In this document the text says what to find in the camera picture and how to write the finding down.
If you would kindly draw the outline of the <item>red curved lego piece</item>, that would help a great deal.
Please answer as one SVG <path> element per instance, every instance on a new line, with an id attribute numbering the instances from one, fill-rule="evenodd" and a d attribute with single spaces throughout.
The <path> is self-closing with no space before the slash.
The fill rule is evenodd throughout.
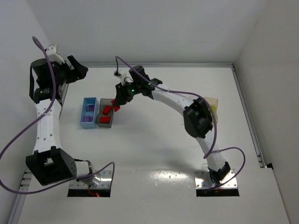
<path id="1" fill-rule="evenodd" d="M 114 112 L 117 112 L 118 110 L 120 110 L 120 106 L 115 103 L 115 99 L 113 99 L 111 101 L 111 103 L 112 103 L 112 108 L 113 108 Z"/>

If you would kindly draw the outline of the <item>red lego brick front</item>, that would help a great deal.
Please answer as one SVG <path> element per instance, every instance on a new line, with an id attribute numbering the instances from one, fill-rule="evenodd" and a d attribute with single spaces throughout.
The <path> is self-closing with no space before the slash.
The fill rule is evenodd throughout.
<path id="1" fill-rule="evenodd" d="M 109 124 L 111 121 L 111 117 L 100 117 L 100 123 Z"/>

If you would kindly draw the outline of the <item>purple round lego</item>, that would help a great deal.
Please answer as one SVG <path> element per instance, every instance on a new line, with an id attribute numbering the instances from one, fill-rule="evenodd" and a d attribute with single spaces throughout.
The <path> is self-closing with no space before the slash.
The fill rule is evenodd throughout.
<path id="1" fill-rule="evenodd" d="M 95 109 L 95 105 L 87 105 L 86 106 L 86 111 L 87 112 L 92 112 L 92 111 L 94 111 L 94 109 Z"/>
<path id="2" fill-rule="evenodd" d="M 93 122 L 93 116 L 88 116 L 88 115 L 83 116 L 82 122 Z"/>

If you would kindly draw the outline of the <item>lime green lego brick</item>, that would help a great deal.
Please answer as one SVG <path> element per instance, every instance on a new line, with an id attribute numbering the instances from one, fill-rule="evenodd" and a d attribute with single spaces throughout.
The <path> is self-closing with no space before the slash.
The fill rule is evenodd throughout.
<path id="1" fill-rule="evenodd" d="M 217 107 L 215 105 L 211 105 L 211 108 L 213 110 L 215 117 L 217 117 Z"/>

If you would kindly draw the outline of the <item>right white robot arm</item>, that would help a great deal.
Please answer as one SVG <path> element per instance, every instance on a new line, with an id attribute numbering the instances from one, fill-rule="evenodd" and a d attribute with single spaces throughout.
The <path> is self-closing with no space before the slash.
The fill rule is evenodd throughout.
<path id="1" fill-rule="evenodd" d="M 137 94 L 166 104 L 183 116 L 186 132 L 200 145 L 207 161 L 211 180 L 219 185 L 230 171 L 230 165 L 216 145 L 216 127 L 207 101 L 198 97 L 190 99 L 171 91 L 157 78 L 149 78 L 144 67 L 137 65 L 128 73 L 116 70 L 114 76 L 120 79 L 116 85 L 114 106 L 125 105 Z"/>

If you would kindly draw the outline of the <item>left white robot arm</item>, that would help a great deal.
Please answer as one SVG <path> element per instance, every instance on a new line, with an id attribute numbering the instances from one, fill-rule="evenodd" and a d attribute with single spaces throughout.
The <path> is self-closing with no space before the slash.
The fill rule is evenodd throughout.
<path id="1" fill-rule="evenodd" d="M 88 68 L 74 56 L 68 62 L 51 59 L 49 68 L 46 59 L 31 63 L 37 78 L 30 77 L 29 96 L 34 101 L 36 112 L 42 118 L 37 122 L 36 143 L 32 155 L 26 157 L 26 165 L 43 186 L 61 182 L 77 175 L 75 160 L 61 146 L 59 120 L 67 87 L 84 79 Z"/>

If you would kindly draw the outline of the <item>smoky grey plastic container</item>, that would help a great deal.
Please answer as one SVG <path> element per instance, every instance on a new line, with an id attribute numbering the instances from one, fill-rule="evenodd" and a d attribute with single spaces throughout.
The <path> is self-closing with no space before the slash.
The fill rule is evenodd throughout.
<path id="1" fill-rule="evenodd" d="M 99 113 L 96 116 L 95 123 L 98 128 L 111 128 L 114 118 L 114 99 L 101 98 L 99 104 Z"/>

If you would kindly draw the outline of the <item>light blue plastic container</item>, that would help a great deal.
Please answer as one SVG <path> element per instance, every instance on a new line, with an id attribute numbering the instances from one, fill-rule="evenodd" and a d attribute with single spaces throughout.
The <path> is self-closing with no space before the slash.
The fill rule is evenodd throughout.
<path id="1" fill-rule="evenodd" d="M 87 112 L 86 111 L 86 106 L 87 105 L 95 105 L 95 109 L 92 112 Z M 99 102 L 96 97 L 93 98 L 84 98 L 83 99 L 83 104 L 82 104 L 82 111 L 81 111 L 81 116 L 80 116 L 80 125 L 84 129 L 96 129 L 98 126 L 95 123 L 96 116 L 99 113 Z M 83 116 L 88 115 L 88 116 L 93 116 L 93 122 L 82 122 Z"/>

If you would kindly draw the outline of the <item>orange translucent plastic container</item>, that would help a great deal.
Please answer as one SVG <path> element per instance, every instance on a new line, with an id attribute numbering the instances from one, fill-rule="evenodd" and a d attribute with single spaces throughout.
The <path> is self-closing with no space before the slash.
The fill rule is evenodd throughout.
<path id="1" fill-rule="evenodd" d="M 218 109 L 218 102 L 219 100 L 217 98 L 211 98 L 211 97 L 204 97 L 204 99 L 210 104 L 216 123 L 218 123 L 218 116 L 217 116 L 217 109 Z"/>

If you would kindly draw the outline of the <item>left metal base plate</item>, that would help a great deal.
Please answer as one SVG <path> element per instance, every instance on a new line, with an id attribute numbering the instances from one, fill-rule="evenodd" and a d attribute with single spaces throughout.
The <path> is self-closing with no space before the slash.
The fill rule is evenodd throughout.
<path id="1" fill-rule="evenodd" d="M 70 181 L 68 197 L 110 197 L 112 170 L 103 170 L 94 178 L 84 181 Z"/>

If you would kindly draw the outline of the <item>metal base plate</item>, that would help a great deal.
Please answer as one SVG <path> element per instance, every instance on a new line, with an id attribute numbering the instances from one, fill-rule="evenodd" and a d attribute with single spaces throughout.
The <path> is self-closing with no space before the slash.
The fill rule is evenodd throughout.
<path id="1" fill-rule="evenodd" d="M 197 197 L 234 197 L 240 196 L 235 171 L 230 172 L 220 181 L 220 186 L 212 181 L 208 170 L 194 172 L 195 189 Z"/>
<path id="2" fill-rule="evenodd" d="M 103 170 L 94 178 L 84 181 L 70 181 L 68 197 L 110 197 L 112 170 Z"/>

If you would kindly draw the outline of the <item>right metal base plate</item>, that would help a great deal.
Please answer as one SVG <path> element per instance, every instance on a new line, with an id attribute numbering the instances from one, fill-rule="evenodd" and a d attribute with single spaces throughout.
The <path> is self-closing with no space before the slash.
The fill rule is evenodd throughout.
<path id="1" fill-rule="evenodd" d="M 220 181 L 220 186 L 212 181 L 208 170 L 194 172 L 195 189 L 197 197 L 234 197 L 240 196 L 235 171 L 230 172 Z"/>

